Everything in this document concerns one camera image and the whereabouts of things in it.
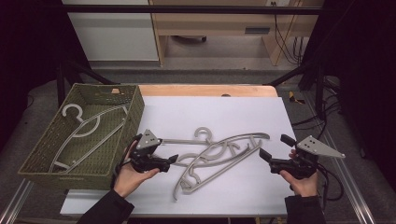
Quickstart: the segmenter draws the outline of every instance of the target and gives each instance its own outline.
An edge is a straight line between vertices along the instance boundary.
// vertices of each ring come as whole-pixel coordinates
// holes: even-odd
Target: white surface
[[[290,147],[280,142],[285,133],[294,138],[281,98],[247,97],[144,97],[145,110],[139,132],[146,129],[159,138],[194,139],[198,127],[207,127],[219,141],[243,133],[268,133],[263,148],[274,158],[286,159]],[[169,157],[205,147],[159,146],[156,154]],[[199,169],[208,175],[212,170]],[[146,181],[127,200],[134,204],[134,216],[148,217],[257,217],[285,215],[284,198],[291,195],[289,184],[270,173],[269,165],[254,152],[223,175],[192,194],[173,190],[184,168],[172,165]],[[70,190],[61,214],[79,216],[91,208],[106,191]]]
[[[147,0],[63,0],[64,4],[147,5]],[[69,13],[89,61],[158,61],[149,13]]]

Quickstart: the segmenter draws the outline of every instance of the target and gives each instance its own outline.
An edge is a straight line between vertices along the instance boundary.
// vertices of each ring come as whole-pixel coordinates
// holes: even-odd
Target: white table
[[[145,110],[139,132],[146,129],[159,138],[193,139],[198,127],[207,127],[213,140],[242,133],[268,133],[270,140],[262,148],[274,158],[286,159],[290,147],[280,142],[285,133],[294,138],[289,117],[278,97],[194,97],[144,96]],[[199,152],[205,147],[159,146],[156,154],[169,157],[184,152]],[[268,164],[251,154],[233,168],[191,194],[173,190],[185,168],[172,165],[168,173],[159,173],[146,181],[127,200],[134,204],[134,217],[266,217],[284,216],[284,198],[291,195],[289,184],[280,175],[270,173]],[[202,176],[212,168],[197,171]],[[70,190],[61,210],[67,216],[81,216],[105,190]]]

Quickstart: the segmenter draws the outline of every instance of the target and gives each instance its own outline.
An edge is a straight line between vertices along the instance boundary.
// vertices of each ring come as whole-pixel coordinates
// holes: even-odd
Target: wrist
[[[128,197],[128,195],[129,195],[129,193],[128,192],[126,192],[125,190],[123,190],[123,189],[120,189],[120,188],[117,188],[117,186],[116,187],[114,187],[114,189],[113,189],[114,191],[116,191],[116,193],[118,194],[118,195],[120,195],[121,196],[121,198],[126,198],[126,197]]]
[[[302,192],[302,193],[295,192],[295,194],[300,195],[303,198],[318,196],[318,194],[316,192]]]

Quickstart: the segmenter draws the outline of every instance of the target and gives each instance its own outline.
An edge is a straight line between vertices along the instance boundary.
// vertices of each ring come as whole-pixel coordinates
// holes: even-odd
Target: metal bracket
[[[161,143],[160,139],[158,139],[154,133],[152,133],[149,129],[146,129],[142,135],[142,138],[139,141],[136,149],[141,150],[146,147],[154,147]]]
[[[306,137],[303,141],[297,144],[297,147],[317,156],[335,157],[341,159],[346,157],[345,154],[333,149],[332,147],[328,147],[312,136]]]

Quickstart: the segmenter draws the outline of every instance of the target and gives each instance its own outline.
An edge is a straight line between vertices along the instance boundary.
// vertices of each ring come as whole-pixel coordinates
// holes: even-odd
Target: aluminum rail
[[[27,179],[22,180],[11,202],[8,203],[6,210],[0,216],[0,224],[14,223],[33,185],[34,183]]]
[[[311,109],[312,113],[316,114],[315,108],[313,107],[315,100],[312,98],[310,94],[305,94],[303,92],[303,95],[305,99],[307,99],[307,104]],[[327,144],[329,147],[338,150],[337,147],[335,146],[334,141],[332,140],[330,133],[327,130],[323,132],[323,138],[324,138],[323,142],[325,144]],[[375,224],[373,214],[371,213],[370,208],[368,207],[366,201],[364,201],[361,191],[359,190],[359,187],[356,184],[352,174],[349,172],[349,169],[347,168],[345,161],[343,159],[336,159],[336,158],[331,158],[331,160],[360,223]]]

